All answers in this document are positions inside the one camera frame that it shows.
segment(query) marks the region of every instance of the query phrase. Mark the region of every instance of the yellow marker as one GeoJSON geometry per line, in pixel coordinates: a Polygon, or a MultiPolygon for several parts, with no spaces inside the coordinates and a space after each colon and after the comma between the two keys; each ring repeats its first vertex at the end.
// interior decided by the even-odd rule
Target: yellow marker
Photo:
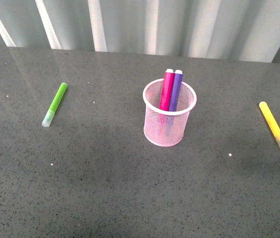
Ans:
{"type": "Polygon", "coordinates": [[[280,128],[277,122],[275,121],[268,104],[266,102],[260,102],[259,107],[265,117],[265,120],[267,120],[267,123],[280,147],[280,128]]]}

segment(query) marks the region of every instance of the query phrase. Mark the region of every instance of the pink mesh pen holder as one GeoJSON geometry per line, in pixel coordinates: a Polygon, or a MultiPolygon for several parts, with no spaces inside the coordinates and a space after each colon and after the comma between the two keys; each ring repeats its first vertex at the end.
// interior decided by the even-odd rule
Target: pink mesh pen holder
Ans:
{"type": "Polygon", "coordinates": [[[195,91],[182,82],[176,112],[159,109],[163,79],[149,83],[143,91],[146,104],[144,134],[153,144],[172,146],[179,143],[183,136],[190,111],[196,105],[195,91]]]}

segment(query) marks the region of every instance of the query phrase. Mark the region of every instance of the speckled countertop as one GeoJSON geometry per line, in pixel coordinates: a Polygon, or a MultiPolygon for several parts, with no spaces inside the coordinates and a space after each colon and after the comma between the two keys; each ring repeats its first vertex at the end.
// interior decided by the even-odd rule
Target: speckled countertop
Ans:
{"type": "Polygon", "coordinates": [[[263,100],[280,125],[280,64],[0,47],[0,238],[280,237],[263,100]],[[163,148],[142,91],[167,68],[198,100],[163,148]]]}

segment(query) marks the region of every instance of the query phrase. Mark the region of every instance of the green marker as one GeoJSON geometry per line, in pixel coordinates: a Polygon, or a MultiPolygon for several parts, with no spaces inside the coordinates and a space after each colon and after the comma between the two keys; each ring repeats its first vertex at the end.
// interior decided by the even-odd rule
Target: green marker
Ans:
{"type": "Polygon", "coordinates": [[[55,112],[57,111],[57,108],[61,102],[62,97],[64,96],[66,89],[67,89],[67,84],[61,83],[61,85],[54,97],[54,100],[52,101],[52,104],[51,104],[49,110],[47,111],[46,116],[42,122],[43,127],[50,126],[50,124],[53,120],[53,117],[55,115],[55,112]]]}

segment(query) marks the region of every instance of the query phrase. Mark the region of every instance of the pen holder rim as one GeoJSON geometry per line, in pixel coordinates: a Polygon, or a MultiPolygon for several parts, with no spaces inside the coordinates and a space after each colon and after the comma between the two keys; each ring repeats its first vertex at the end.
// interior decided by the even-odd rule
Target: pen holder rim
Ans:
{"type": "Polygon", "coordinates": [[[194,100],[193,100],[193,103],[186,109],[182,110],[182,111],[178,111],[178,112],[169,112],[169,111],[164,111],[164,110],[161,110],[159,108],[156,108],[154,107],[146,98],[146,92],[148,90],[148,88],[154,84],[154,83],[157,83],[157,82],[160,82],[160,81],[163,81],[164,79],[163,78],[160,78],[160,79],[156,79],[152,82],[150,82],[148,85],[146,85],[146,87],[144,88],[143,90],[143,100],[145,102],[145,104],[150,108],[152,109],[153,111],[157,112],[157,113],[160,113],[160,114],[163,114],[163,115],[166,115],[166,116],[178,116],[178,115],[182,115],[184,113],[187,113],[187,112],[190,112],[196,105],[197,103],[197,96],[196,96],[196,93],[194,91],[194,89],[189,86],[187,83],[183,82],[181,84],[183,84],[185,87],[187,87],[193,94],[194,96],[194,100]]]}

